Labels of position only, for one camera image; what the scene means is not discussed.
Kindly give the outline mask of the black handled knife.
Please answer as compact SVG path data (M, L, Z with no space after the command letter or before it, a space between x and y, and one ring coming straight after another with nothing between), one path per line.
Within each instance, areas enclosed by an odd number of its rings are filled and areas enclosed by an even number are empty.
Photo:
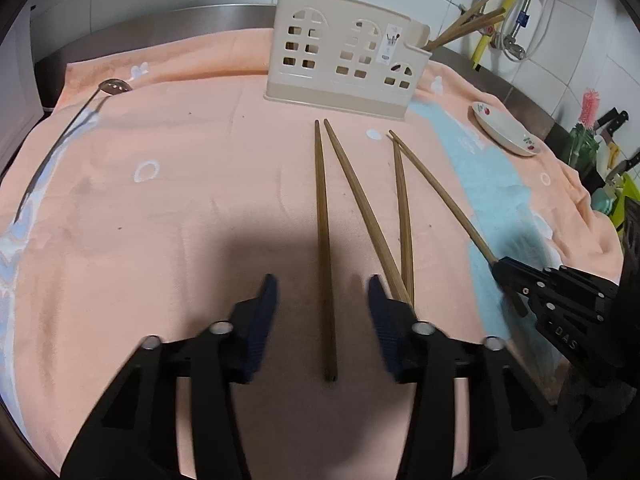
M627 120L629 115L626 110L619 112L616 108L612 108L594 123L594 131L601 129L612 136Z

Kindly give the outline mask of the beige plastic utensil holder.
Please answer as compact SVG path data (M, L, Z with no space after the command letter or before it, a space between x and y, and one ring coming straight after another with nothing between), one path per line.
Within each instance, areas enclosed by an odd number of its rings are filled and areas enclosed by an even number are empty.
M265 97L401 120L431 29L359 0L278 0Z

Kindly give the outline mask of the white microwave oven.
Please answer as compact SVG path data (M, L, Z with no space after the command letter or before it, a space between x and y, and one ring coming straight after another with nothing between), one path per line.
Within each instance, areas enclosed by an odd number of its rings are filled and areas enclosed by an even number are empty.
M29 6L24 6L2 40L0 62L0 167L4 171L43 116L32 62Z

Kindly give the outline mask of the pink bottle brush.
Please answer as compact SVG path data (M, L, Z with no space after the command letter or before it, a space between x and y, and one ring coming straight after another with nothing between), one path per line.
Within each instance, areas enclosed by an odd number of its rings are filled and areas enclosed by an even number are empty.
M594 89L587 89L582 96L582 111L578 122L580 122L586 129L593 128L594 123L598 117L598 109L600 106L599 93Z

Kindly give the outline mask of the green glass bottle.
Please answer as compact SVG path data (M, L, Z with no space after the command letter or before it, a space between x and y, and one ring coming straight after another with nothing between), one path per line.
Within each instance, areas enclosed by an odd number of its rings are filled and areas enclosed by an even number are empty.
M596 162L598 148L593 130L578 122L570 133L567 165L577 171L589 170Z

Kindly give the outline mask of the peach printed towel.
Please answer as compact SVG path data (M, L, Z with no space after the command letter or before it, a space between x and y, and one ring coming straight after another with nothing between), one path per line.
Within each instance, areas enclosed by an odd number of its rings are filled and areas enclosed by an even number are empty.
M400 122L265 98L268 29L74 64L53 114L1 183L1 391L52 470L136 344L190 338L274 275L280 295L254 382L233 390L257 479L390 479L413 388L384 368L367 309L380 262L323 125L328 118L393 254L393 130L482 232L532 266L617 281L618 235L573 169L512 156L432 63ZM337 381L326 382L314 121L320 122Z

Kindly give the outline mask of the white floral ceramic dish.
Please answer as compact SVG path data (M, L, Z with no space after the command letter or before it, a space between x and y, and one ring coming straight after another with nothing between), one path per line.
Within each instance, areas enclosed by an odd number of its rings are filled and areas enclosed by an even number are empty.
M535 137L510 114L483 102L473 102L471 110L488 136L511 154L534 157L540 153Z

